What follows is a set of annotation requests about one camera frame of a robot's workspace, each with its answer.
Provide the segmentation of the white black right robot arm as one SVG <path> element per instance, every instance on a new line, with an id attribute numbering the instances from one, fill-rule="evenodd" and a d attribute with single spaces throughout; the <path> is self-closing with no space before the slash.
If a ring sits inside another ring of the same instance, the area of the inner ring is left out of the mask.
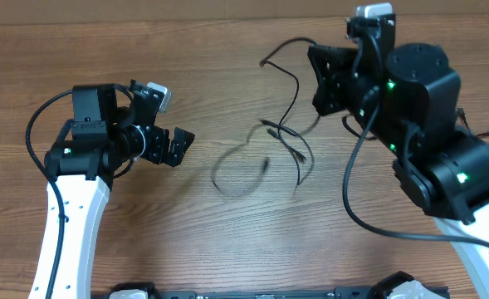
<path id="1" fill-rule="evenodd" d="M 457 123 L 459 75 L 441 47 L 395 43 L 392 12 L 346 23 L 352 48 L 311 46 L 320 115 L 347 110 L 395 157 L 408 198 L 432 217 L 489 298 L 489 144 Z"/>

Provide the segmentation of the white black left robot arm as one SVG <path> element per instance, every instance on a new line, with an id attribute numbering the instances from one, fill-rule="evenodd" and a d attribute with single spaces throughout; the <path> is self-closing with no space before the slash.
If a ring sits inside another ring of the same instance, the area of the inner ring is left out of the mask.
<path id="1" fill-rule="evenodd" d="M 32 148 L 31 131 L 25 134 L 27 151 L 47 181 L 46 228 L 31 298 L 89 298 L 97 235 L 114 180 L 137 159 L 180 165 L 195 138 L 155 125 L 172 94 L 153 82 L 74 86 L 51 101 L 65 96 L 74 115 L 44 159 Z"/>

